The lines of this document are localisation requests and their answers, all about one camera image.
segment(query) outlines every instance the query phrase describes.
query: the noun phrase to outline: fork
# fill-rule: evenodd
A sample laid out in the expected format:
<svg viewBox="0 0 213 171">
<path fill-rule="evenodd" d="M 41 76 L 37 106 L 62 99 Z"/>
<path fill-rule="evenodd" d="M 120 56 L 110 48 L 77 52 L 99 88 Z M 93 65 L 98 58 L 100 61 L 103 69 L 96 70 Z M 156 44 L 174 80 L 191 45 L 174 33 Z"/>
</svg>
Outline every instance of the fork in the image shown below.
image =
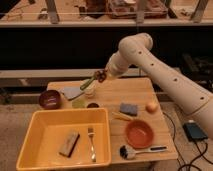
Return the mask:
<svg viewBox="0 0 213 171">
<path fill-rule="evenodd" d="M 94 148 L 94 144 L 93 144 L 94 134 L 95 133 L 94 133 L 93 127 L 89 127 L 88 128 L 88 136 L 89 136 L 90 142 L 91 142 L 92 161 L 96 162 L 96 154 L 95 154 L 95 148 Z"/>
</svg>

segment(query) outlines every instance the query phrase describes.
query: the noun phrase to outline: bowl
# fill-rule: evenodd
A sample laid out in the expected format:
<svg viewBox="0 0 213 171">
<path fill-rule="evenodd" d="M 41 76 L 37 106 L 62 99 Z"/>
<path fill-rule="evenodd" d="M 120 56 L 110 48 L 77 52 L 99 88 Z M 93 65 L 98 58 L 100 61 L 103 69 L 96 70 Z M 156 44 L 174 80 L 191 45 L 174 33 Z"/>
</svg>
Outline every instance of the bowl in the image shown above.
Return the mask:
<svg viewBox="0 0 213 171">
<path fill-rule="evenodd" d="M 125 138 L 133 148 L 147 148 L 152 145 L 154 133 L 148 123 L 135 119 L 126 125 Z"/>
<path fill-rule="evenodd" d="M 39 104 L 44 109 L 58 109 L 61 106 L 61 95 L 56 90 L 46 90 L 41 93 Z"/>
</svg>

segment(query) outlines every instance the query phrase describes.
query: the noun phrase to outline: black device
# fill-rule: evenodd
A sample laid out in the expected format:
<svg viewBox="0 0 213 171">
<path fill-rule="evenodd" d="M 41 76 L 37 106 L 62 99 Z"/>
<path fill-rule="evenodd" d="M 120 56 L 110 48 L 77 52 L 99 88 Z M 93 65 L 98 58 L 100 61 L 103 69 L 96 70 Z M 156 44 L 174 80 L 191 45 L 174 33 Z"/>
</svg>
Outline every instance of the black device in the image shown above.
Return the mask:
<svg viewBox="0 0 213 171">
<path fill-rule="evenodd" d="M 208 138 L 195 122 L 185 123 L 183 129 L 189 141 L 202 141 Z"/>
<path fill-rule="evenodd" d="M 0 19 L 4 17 L 20 0 L 0 0 Z"/>
</svg>

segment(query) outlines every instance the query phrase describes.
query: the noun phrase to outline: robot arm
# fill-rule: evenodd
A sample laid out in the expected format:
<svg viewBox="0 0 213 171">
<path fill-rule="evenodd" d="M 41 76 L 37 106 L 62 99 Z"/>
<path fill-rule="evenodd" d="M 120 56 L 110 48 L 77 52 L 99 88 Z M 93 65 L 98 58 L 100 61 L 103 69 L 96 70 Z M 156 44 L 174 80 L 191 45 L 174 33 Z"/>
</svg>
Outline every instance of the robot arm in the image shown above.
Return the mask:
<svg viewBox="0 0 213 171">
<path fill-rule="evenodd" d="M 152 45 L 145 33 L 122 39 L 106 66 L 109 76 L 121 76 L 132 64 L 141 68 L 213 139 L 213 94 L 158 60 Z"/>
</svg>

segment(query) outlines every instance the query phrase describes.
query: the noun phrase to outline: black cable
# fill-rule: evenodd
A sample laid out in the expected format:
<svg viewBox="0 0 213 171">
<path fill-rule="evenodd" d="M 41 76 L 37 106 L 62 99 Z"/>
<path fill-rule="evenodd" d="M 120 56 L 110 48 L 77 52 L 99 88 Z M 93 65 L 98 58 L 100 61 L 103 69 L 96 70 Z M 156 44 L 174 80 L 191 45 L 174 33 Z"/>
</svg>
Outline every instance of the black cable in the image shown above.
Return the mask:
<svg viewBox="0 0 213 171">
<path fill-rule="evenodd" d="M 171 121 L 171 123 L 172 123 L 172 125 L 173 125 L 173 141 L 174 141 L 174 140 L 175 140 L 175 136 L 176 136 L 176 126 L 175 126 L 175 124 L 174 124 L 172 118 L 171 118 L 168 114 L 166 114 L 165 112 L 163 112 L 163 114 Z M 199 146 L 198 146 L 198 144 L 197 144 L 197 142 L 194 141 L 194 144 L 196 145 L 196 147 L 197 147 L 197 149 L 198 149 L 198 151 L 199 151 L 200 154 L 199 154 L 198 156 L 196 156 L 194 159 L 192 159 L 191 162 L 190 162 L 189 164 L 186 164 L 185 160 L 183 159 L 183 156 L 182 156 L 181 153 L 179 152 L 179 150 L 178 150 L 178 148 L 177 148 L 177 146 L 176 146 L 176 144 L 175 144 L 175 142 L 174 142 L 174 145 L 175 145 L 175 147 L 176 147 L 176 150 L 177 150 L 179 156 L 181 157 L 181 159 L 182 159 L 182 161 L 183 161 L 183 163 L 184 163 L 184 165 L 181 166 L 180 161 L 177 159 L 177 161 L 178 161 L 178 163 L 179 163 L 179 165 L 180 165 L 180 167 L 178 168 L 178 171 L 181 171 L 183 168 L 186 168 L 187 171 L 190 171 L 191 168 L 195 168 L 195 169 L 197 169 L 198 171 L 202 171 L 199 167 L 197 167 L 196 165 L 193 164 L 193 163 L 194 163 L 197 159 L 199 159 L 200 157 L 203 157 L 208 163 L 210 163 L 210 164 L 213 165 L 213 162 L 210 161 L 209 159 L 207 159 L 207 158 L 204 156 L 204 154 L 205 154 L 205 153 L 207 152 L 207 150 L 208 150 L 208 143 L 206 143 L 205 141 L 203 141 L 203 142 L 205 143 L 205 149 L 204 149 L 203 151 L 201 151 L 200 148 L 199 148 Z"/>
<path fill-rule="evenodd" d="M 176 147 L 176 150 L 178 152 L 178 155 L 180 156 L 181 160 L 183 161 L 184 164 L 186 164 L 185 160 L 183 159 L 183 156 L 181 155 L 180 151 L 178 150 L 177 148 L 177 145 L 175 144 L 175 137 L 176 137 L 176 126 L 175 126 L 175 123 L 173 122 L 172 118 L 166 114 L 165 112 L 163 112 L 163 114 L 170 120 L 170 122 L 172 123 L 172 126 L 173 126 L 173 141 L 174 141 L 174 145 Z M 179 159 L 177 159 L 178 163 L 179 163 L 179 166 L 181 167 L 181 162 Z"/>
<path fill-rule="evenodd" d="M 202 157 L 208 150 L 208 144 L 206 143 L 206 146 L 205 146 L 205 149 L 201 152 L 200 151 L 200 154 L 198 156 L 196 156 L 194 159 L 191 160 L 191 162 L 189 164 L 184 164 L 183 166 L 181 166 L 178 171 L 180 171 L 182 168 L 186 167 L 187 168 L 187 171 L 190 171 L 191 167 L 193 168 L 196 168 L 197 170 L 201 171 L 201 169 L 195 165 L 193 165 L 193 163 L 199 159 L 200 157 Z"/>
<path fill-rule="evenodd" d="M 193 168 L 195 168 L 195 169 L 197 169 L 199 171 L 202 171 L 199 167 L 197 167 L 197 166 L 195 166 L 193 164 L 184 164 L 184 165 L 182 165 L 181 167 L 178 168 L 178 171 L 181 171 L 184 167 L 193 167 Z"/>
<path fill-rule="evenodd" d="M 200 148 L 199 148 L 199 146 L 198 146 L 198 144 L 197 143 L 195 143 L 195 145 L 196 145 L 196 147 L 197 147 L 197 149 L 198 149 L 198 151 L 200 152 L 200 154 L 202 153 L 201 152 L 201 150 L 200 150 Z M 202 157 L 209 163 L 209 164 L 212 164 L 213 165 L 213 162 L 212 161 L 210 161 L 209 159 L 207 159 L 204 155 L 202 155 Z"/>
</svg>

